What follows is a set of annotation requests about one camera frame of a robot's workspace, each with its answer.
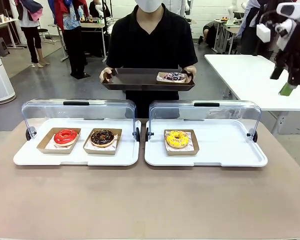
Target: clear plastic cover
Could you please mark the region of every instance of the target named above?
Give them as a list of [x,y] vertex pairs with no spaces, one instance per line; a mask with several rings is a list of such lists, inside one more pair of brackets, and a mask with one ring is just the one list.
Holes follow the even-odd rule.
[[33,99],[22,106],[22,115],[31,138],[49,119],[131,121],[136,136],[136,105],[129,100]]
[[212,124],[216,127],[217,124],[220,127],[217,126],[216,134],[223,134],[224,137],[227,137],[227,132],[222,133],[222,124],[237,124],[236,126],[240,126],[241,130],[246,132],[247,138],[252,140],[260,117],[261,109],[251,101],[155,101],[149,108],[148,138],[156,134],[154,131],[157,123],[162,124],[164,120],[175,119],[183,120],[182,125],[189,127],[192,123],[199,122],[203,127]]

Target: red glazed donut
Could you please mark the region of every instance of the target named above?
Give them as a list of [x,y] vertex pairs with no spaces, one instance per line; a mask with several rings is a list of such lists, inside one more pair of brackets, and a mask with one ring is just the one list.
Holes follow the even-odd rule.
[[78,133],[75,130],[64,129],[54,135],[54,142],[61,147],[66,147],[73,144]]

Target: white tray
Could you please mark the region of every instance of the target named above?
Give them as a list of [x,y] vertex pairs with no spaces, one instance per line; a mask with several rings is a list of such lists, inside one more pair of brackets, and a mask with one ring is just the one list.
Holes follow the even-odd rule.
[[[141,129],[141,122],[136,121]],[[38,144],[51,128],[81,128],[81,134],[71,154],[44,154]],[[93,128],[122,129],[115,155],[88,154],[83,146]],[[139,142],[133,137],[132,120],[83,120],[77,118],[51,118],[37,130],[37,136],[27,141],[16,153],[13,161],[17,165],[88,165],[129,166],[139,157]]]
[[[199,144],[194,156],[168,156],[165,129],[193,129]],[[268,159],[238,120],[206,119],[184,121],[156,119],[151,122],[151,139],[145,143],[145,161],[153,166],[263,167]]]

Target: donut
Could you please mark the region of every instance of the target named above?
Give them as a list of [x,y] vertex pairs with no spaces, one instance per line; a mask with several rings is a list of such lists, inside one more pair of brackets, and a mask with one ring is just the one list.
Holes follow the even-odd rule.
[[114,142],[115,136],[112,131],[103,129],[92,133],[90,140],[92,145],[105,148]]
[[167,73],[163,79],[165,80],[169,80],[172,82],[180,82],[180,83],[184,83],[186,81],[186,77],[184,74],[179,73],[179,72],[171,72],[171,73]]
[[189,143],[189,137],[184,131],[171,131],[165,140],[171,147],[176,149],[183,149]]
[[76,137],[78,136],[78,133],[75,130],[69,130],[69,129],[64,129],[59,132],[57,132],[54,135],[54,142],[60,147],[66,147],[72,145]]

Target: food display case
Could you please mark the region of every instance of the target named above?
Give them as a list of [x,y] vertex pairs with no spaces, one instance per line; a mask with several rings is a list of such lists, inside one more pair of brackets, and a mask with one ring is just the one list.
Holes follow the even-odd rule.
[[[261,109],[250,101],[154,102],[146,124],[145,161],[153,166],[263,167],[268,159],[257,144],[260,117]],[[171,154],[167,134],[173,130],[189,132],[194,151]]]
[[[17,165],[132,165],[138,160],[141,129],[135,111],[135,104],[129,100],[28,101],[22,106],[27,142],[13,161]],[[53,140],[52,136],[62,129],[75,131],[76,139],[71,149],[60,152],[48,149],[49,140]],[[114,131],[115,147],[112,151],[85,149],[94,130]]]

